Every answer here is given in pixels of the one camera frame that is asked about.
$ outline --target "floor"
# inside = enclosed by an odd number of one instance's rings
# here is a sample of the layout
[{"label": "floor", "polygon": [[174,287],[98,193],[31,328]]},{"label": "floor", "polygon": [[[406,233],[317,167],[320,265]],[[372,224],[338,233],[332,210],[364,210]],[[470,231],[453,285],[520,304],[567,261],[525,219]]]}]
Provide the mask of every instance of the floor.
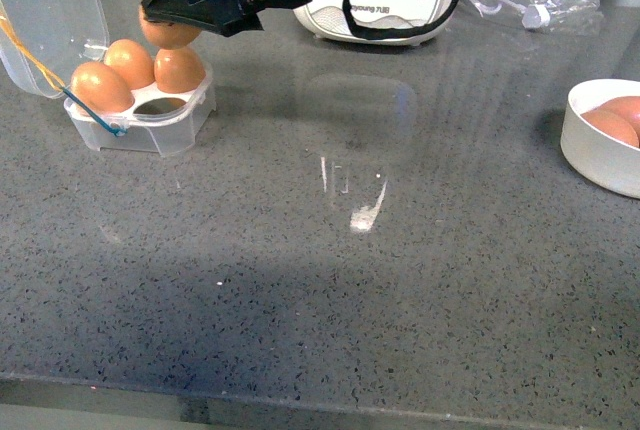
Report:
[{"label": "floor", "polygon": [[225,430],[217,425],[0,405],[3,430]]}]

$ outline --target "speckled countertop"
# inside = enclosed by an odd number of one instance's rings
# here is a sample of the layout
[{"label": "speckled countertop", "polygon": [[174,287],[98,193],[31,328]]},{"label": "speckled countertop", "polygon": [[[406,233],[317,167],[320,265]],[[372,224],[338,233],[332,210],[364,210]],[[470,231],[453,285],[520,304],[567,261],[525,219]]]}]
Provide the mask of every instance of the speckled countertop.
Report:
[{"label": "speckled countertop", "polygon": [[0,376],[639,428],[640,207],[559,140],[574,84],[640,80],[640,12],[460,11],[408,50],[263,20],[197,41],[218,111],[169,159],[90,151],[0,75]]}]

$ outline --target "egg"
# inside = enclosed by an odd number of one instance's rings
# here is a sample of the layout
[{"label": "egg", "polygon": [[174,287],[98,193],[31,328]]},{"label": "egg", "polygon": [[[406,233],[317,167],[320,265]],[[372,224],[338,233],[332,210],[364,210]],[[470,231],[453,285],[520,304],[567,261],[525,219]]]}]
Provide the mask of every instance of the egg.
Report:
[{"label": "egg", "polygon": [[640,96],[614,98],[602,104],[599,109],[624,118],[640,136]]},{"label": "egg", "polygon": [[124,78],[101,62],[80,65],[71,76],[71,91],[98,115],[124,112],[135,102]]},{"label": "egg", "polygon": [[138,19],[142,33],[149,43],[168,50],[186,47],[202,33],[199,28],[181,23],[150,22],[142,5],[138,9]]},{"label": "egg", "polygon": [[133,40],[114,42],[104,56],[104,63],[118,72],[131,90],[148,87],[155,81],[151,55]]},{"label": "egg", "polygon": [[200,57],[189,47],[160,50],[156,56],[158,89],[165,93],[185,93],[198,88],[206,76]]},{"label": "egg", "polygon": [[638,147],[640,142],[633,126],[624,118],[600,108],[582,114],[589,124],[620,142]]}]

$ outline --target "clear plastic egg carton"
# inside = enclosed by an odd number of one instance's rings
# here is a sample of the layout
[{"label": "clear plastic egg carton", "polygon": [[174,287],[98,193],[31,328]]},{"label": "clear plastic egg carton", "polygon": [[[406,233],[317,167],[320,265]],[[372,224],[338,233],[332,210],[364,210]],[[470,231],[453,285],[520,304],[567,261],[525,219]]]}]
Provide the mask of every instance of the clear plastic egg carton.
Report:
[{"label": "clear plastic egg carton", "polygon": [[[177,155],[195,145],[196,135],[215,109],[213,72],[209,64],[203,62],[203,65],[206,76],[195,90],[169,94],[160,91],[154,82],[148,87],[133,90],[135,103],[128,110],[101,117],[109,125],[126,129],[127,133],[120,137],[107,132],[71,99],[65,100],[64,108],[87,147],[92,150],[109,148],[157,152],[162,157]],[[176,99],[185,104],[166,113],[141,113],[145,106],[153,107],[154,102],[163,102],[163,106],[166,106],[167,101]]]}]

